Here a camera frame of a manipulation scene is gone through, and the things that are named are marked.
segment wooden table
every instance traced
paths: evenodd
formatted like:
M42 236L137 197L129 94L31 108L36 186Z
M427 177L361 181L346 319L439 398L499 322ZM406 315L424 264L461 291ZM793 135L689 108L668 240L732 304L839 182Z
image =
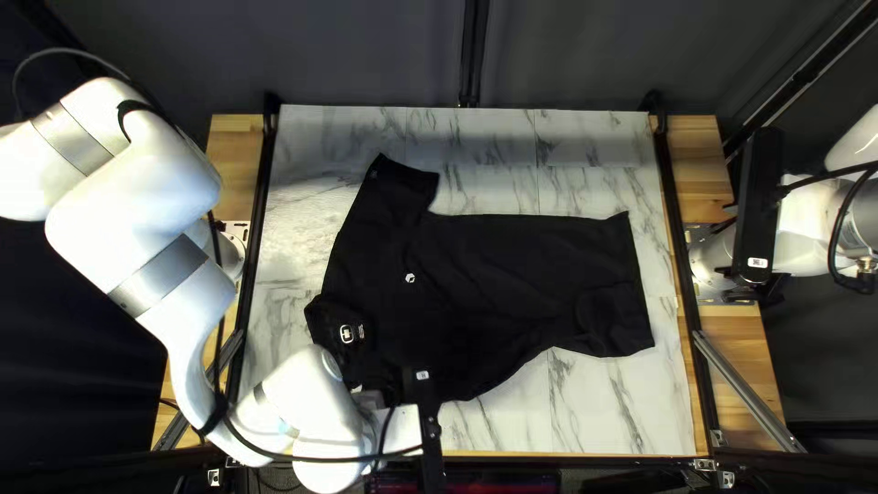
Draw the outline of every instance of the wooden table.
M223 192L214 209L217 219L248 220L259 156L263 141L260 115L214 115L208 136L207 155L223 177ZM720 222L728 217L723 204L731 202L731 187L725 171L723 148L713 116L676 116L669 121L668 141L674 176L680 196L683 222ZM686 320L680 307L680 338L686 361L689 394L698 454L708 452L702 422L698 390L694 382L692 354L688 344ZM234 327L237 304L227 312L226 336ZM771 357L757 306L705 306L700 309L702 328L713 345L735 366L775 414L783 419L781 401L774 380ZM205 346L205 364L212 360L215 333ZM778 449L765 435L738 395L719 375L713 375L720 425L734 447ZM173 399L168 373L162 397ZM161 405L155 423L153 442L164 432L175 410ZM188 431L177 447L198 444L198 437Z

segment black t-shirt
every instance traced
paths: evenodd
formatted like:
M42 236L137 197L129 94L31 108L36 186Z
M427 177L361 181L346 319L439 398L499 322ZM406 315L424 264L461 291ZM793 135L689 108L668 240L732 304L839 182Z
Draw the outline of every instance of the black t-shirt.
M654 345L627 212L433 214L438 179L379 155L305 308L351 388L395 404L411 368L440 400L469 400L551 346L620 357Z

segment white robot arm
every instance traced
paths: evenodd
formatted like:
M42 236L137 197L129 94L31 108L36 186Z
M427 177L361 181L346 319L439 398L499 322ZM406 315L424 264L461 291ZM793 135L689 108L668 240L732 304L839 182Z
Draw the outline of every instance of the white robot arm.
M869 110L836 142L826 155L828 172L841 172L854 165L878 160L878 105ZM791 190L779 205L773 272L792 276L817 276L829 271L827 258L839 206L854 186L854 180L865 173L851 173L836 179L818 181ZM781 185L790 186L806 176L784 175ZM853 202L842 218L838 248L833 252L835 266L847 277L858 272L874 273L875 252L878 251L878 178L869 179L853 196ZM735 256L737 224L695 244L689 251L694 279L702 287L726 290L736 282L721 272L732 264Z
M219 199L220 176L145 104L126 84L100 78L41 115L4 127L0 215L45 219L53 248L162 341L180 410L200 429L217 406L201 355L235 293L202 250L201 218ZM249 466L271 458L245 443L275 454L360 457L377 452L386 412L357 404L332 356L310 345L231 407L227 421L206 437ZM415 405L400 407L390 426L386 451L420 444ZM370 464L295 461L293 467L309 489L336 492Z

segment white logo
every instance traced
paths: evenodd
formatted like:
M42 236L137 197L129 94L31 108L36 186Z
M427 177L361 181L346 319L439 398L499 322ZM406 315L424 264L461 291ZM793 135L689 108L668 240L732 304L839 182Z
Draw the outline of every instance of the white logo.
M768 267L768 259L763 258L747 258L747 265L750 267Z
M342 324L342 327L338 329L338 334L342 337L344 344L354 341L354 329L350 327L350 324Z

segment white marble board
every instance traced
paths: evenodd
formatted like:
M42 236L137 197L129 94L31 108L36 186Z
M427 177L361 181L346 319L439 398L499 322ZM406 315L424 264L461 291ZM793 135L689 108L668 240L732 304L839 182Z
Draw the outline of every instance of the white marble board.
M606 218L627 210L654 348L597 359L552 348L499 387L440 410L443 449L694 454L670 251L645 113L285 105L241 390L311 343L335 234L378 152L440 173L440 214Z

